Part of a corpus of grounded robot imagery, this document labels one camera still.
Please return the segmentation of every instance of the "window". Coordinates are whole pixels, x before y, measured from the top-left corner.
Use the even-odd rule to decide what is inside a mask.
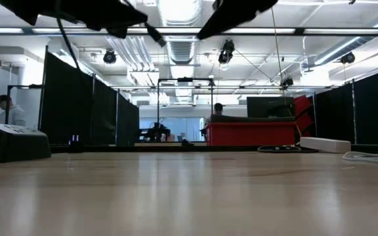
[[[157,122],[157,117],[145,117],[139,119],[140,128],[152,128]],[[200,129],[203,128],[203,118],[161,118],[160,123],[170,129],[175,135],[175,142],[178,142],[177,136],[182,136],[191,142],[204,141]]]

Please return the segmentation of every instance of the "baseball cap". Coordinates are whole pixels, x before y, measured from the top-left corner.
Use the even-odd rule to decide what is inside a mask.
[[[4,101],[8,101],[8,100],[11,100],[10,97],[8,97],[7,95],[0,95],[0,103],[1,102],[4,102]]]

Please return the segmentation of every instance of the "computer monitor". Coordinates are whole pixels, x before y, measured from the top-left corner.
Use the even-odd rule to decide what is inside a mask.
[[[295,116],[293,97],[247,97],[247,116],[275,118]]]

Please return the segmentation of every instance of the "person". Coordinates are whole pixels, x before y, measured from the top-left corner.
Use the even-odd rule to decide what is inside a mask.
[[[11,98],[7,95],[0,95],[0,108],[3,110],[0,114],[0,124],[5,124],[5,109],[7,106],[10,107],[8,124],[26,126],[26,118],[23,109],[18,105],[14,105]]]
[[[216,103],[214,105],[214,114],[215,115],[222,115],[222,104],[221,103]],[[205,126],[207,126],[209,122],[211,122],[211,117],[206,118]]]

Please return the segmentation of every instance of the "red table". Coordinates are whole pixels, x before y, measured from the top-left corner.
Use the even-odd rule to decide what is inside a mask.
[[[207,126],[207,145],[294,145],[295,130],[295,122],[209,123]]]

